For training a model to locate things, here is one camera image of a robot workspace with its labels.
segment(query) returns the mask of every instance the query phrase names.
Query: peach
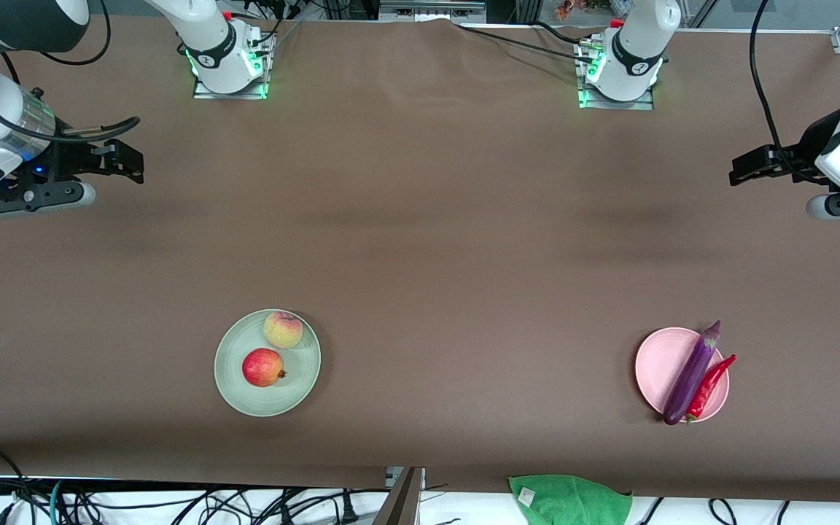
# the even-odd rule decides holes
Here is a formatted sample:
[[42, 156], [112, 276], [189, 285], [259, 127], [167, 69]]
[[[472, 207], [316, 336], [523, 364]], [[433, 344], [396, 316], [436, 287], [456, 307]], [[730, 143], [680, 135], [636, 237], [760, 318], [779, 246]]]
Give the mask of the peach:
[[254, 349], [242, 362], [242, 375], [246, 381], [255, 386], [274, 385], [278, 379], [286, 375], [284, 360], [274, 350]]
[[274, 312], [264, 319], [264, 338], [274, 348], [292, 349], [303, 337], [303, 322], [287, 312]]

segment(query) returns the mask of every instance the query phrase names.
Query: plate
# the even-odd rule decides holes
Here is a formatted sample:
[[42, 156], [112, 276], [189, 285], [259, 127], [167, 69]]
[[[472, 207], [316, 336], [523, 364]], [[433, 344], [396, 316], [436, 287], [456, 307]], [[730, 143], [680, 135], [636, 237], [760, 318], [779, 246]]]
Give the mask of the plate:
[[[640, 350], [637, 350], [637, 359], [634, 361], [637, 386], [640, 386], [640, 393], [647, 399], [647, 403], [657, 412], [663, 414], [666, 399], [673, 391], [673, 385], [683, 371], [686, 360], [693, 353], [698, 338], [699, 333], [688, 328], [664, 328], [651, 333], [641, 343]], [[721, 352], [715, 349], [715, 355], [709, 361], [709, 369], [722, 359]], [[730, 386], [731, 380], [728, 379], [728, 372], [725, 372], [717, 380], [717, 386], [706, 402], [701, 418], [693, 423], [701, 423], [718, 414], [728, 399]], [[685, 423], [686, 418], [680, 419], [680, 422]]]
[[[312, 391], [319, 376], [319, 339], [306, 319], [287, 312], [303, 322], [303, 337], [292, 349], [274, 349], [264, 339], [261, 332], [264, 319], [274, 312], [287, 310], [260, 310], [239, 319], [222, 337], [213, 366], [216, 386], [222, 398], [239, 412], [256, 418], [277, 416], [299, 405]], [[276, 350], [284, 360], [284, 372], [287, 374], [274, 385], [264, 388], [248, 383], [242, 375], [244, 358], [252, 350], [261, 348]]]

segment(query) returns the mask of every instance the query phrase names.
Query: red chili pepper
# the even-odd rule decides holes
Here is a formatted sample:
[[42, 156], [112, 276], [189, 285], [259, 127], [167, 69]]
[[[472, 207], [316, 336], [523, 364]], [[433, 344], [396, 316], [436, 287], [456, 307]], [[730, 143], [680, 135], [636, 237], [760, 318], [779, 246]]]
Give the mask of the red chili pepper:
[[706, 408], [706, 403], [709, 402], [711, 393], [714, 392], [715, 386], [718, 385], [721, 375], [726, 372], [731, 363], [737, 359], [737, 355], [730, 356], [728, 359], [713, 366], [706, 376], [702, 379], [702, 384], [696, 391], [696, 396], [693, 397], [693, 402], [689, 403], [689, 408], [686, 410], [686, 422], [691, 423], [702, 416], [702, 411]]

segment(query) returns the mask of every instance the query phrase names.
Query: eggplant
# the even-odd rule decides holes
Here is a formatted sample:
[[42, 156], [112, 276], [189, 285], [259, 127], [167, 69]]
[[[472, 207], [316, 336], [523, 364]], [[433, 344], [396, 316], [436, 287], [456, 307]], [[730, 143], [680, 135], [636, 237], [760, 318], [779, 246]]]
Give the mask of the eggplant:
[[689, 354], [686, 366], [682, 367], [682, 372], [680, 372], [676, 384], [673, 385], [673, 392], [669, 393], [669, 398], [666, 400], [666, 406], [663, 409], [663, 421], [667, 425], [679, 423], [680, 419], [686, 415], [689, 405], [693, 402], [696, 391], [702, 384], [702, 379], [709, 371], [709, 362], [715, 353], [716, 346], [718, 346], [720, 326], [721, 322], [718, 320], [696, 339], [693, 353]]

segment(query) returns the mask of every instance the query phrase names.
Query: cloth tag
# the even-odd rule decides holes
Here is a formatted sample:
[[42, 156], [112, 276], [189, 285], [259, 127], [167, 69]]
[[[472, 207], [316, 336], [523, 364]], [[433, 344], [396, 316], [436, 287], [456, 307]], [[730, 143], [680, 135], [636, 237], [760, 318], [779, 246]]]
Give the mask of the cloth tag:
[[531, 491], [526, 486], [521, 489], [521, 495], [517, 496], [517, 501], [521, 502], [526, 508], [530, 508], [530, 504], [534, 502], [534, 494], [536, 492]]

